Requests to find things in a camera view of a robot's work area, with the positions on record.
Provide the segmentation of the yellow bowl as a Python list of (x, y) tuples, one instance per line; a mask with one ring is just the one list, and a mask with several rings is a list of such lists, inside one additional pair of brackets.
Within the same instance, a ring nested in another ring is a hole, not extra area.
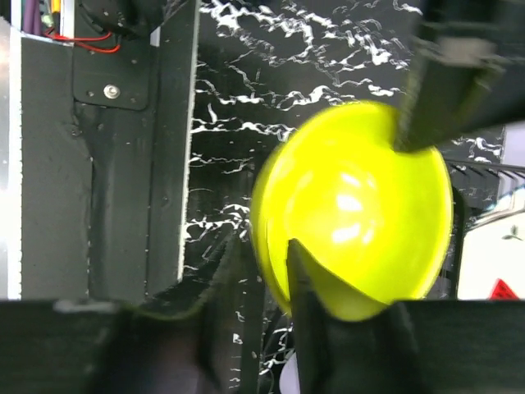
[(438, 149), (393, 149), (397, 120), (384, 103), (331, 107), (263, 164), (250, 207), (252, 242), (284, 312), (291, 311), (291, 240), (315, 258), (313, 285), (343, 320), (423, 299), (434, 285), (452, 232), (450, 175)]

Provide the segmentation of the watermelon pattern white plate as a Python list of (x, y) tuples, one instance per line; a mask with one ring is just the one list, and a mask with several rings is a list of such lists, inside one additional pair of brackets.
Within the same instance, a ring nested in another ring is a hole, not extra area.
[(461, 300), (524, 297), (524, 124), (504, 128), (501, 163), (461, 166), (459, 189), (469, 213), (459, 264)]

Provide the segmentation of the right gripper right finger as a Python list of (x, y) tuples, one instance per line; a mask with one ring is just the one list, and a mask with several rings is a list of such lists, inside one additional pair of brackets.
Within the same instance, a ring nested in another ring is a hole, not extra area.
[(424, 1), (393, 146), (414, 152), (524, 119), (524, 3)]

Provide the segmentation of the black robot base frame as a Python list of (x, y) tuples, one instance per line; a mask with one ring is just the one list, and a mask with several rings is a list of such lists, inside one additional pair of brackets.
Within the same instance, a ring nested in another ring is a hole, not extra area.
[(139, 303), (182, 274), (196, 1), (1, 4), (1, 297)]

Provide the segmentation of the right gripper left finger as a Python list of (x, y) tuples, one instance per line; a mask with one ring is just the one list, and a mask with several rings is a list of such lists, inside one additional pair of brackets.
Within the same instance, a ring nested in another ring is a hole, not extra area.
[(312, 262), (300, 242), (289, 243), (301, 392), (523, 392), (523, 302), (411, 300), (345, 322), (315, 293)]

